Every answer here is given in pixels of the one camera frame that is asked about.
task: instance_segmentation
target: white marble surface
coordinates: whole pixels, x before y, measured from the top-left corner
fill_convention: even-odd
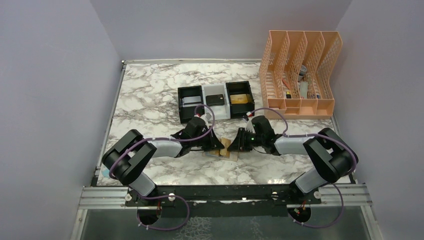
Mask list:
[[[259,66],[259,63],[127,65],[106,149],[130,129],[137,129],[146,137],[163,137],[184,128],[178,116],[179,87],[249,81],[255,107],[261,107]],[[270,122],[276,133],[283,131],[283,121]],[[234,139],[238,128],[245,126],[240,119],[220,120],[214,131],[219,137]],[[288,120],[287,133],[316,133],[325,127],[333,128],[332,121]],[[240,153],[234,162],[203,157],[201,152],[193,151],[180,158],[153,158],[144,172],[158,185],[288,184],[312,166],[305,155],[273,156],[252,151]],[[120,185],[119,181],[109,178],[108,173],[102,165],[97,185]],[[339,181],[349,182],[348,177]]]

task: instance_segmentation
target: metal frame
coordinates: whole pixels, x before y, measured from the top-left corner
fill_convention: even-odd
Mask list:
[[[150,60],[126,60],[122,61],[122,71],[119,79],[118,89],[115,94],[114,104],[109,116],[108,125],[106,128],[103,144],[101,146],[100,155],[98,158],[95,176],[100,173],[101,159],[106,148],[109,132],[112,125],[113,116],[118,102],[119,93],[124,79],[124,74],[127,64],[178,64],[178,63],[260,63],[260,59],[150,59]],[[334,131],[340,135],[339,126],[334,115],[331,117]],[[383,237],[378,226],[378,222],[372,210],[373,202],[365,184],[338,184],[340,191],[343,195],[343,202],[345,206],[359,206],[361,207],[363,217],[372,240],[382,240]],[[128,187],[83,187],[81,198],[79,200],[78,210],[75,218],[75,224],[71,234],[71,240],[81,239],[85,220],[87,218],[88,210],[95,209],[139,209],[148,210],[156,209],[156,206],[125,206],[125,196],[127,195]],[[337,207],[341,205],[340,196],[337,190],[331,185],[319,188],[321,193],[321,204],[306,204],[308,207]],[[294,204],[288,204],[288,208],[298,207]]]

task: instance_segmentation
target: black wire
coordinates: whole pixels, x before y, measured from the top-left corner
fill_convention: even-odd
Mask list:
[[[263,152],[263,151],[258,151],[258,150],[256,150],[256,148],[253,148],[253,150],[255,150],[256,152],[258,152],[258,153],[260,153],[260,154],[268,154],[268,153]]]

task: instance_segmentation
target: white wall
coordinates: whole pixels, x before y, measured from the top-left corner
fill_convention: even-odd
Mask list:
[[[335,116],[383,237],[424,235],[424,2],[353,0],[337,30]]]
[[[262,58],[268,30],[335,30],[352,0],[91,0],[122,59]]]
[[[69,239],[121,61],[89,0],[0,2],[0,238]]]

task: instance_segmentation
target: marble table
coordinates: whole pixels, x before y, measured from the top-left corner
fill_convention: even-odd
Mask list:
[[[184,128],[178,116],[177,88],[213,83],[249,81],[255,108],[262,107],[260,63],[127,64],[120,88],[106,149],[130,129],[146,137],[167,137]],[[282,120],[271,120],[276,133],[285,128]],[[219,120],[217,136],[234,139],[241,119]],[[316,133],[333,128],[331,120],[288,120],[288,134]],[[312,167],[306,155],[274,156],[256,151],[240,153],[238,161],[203,157],[192,151],[180,157],[150,160],[144,172],[157,185],[288,184]],[[98,186],[119,186],[102,165]],[[347,176],[339,183],[350,183]]]

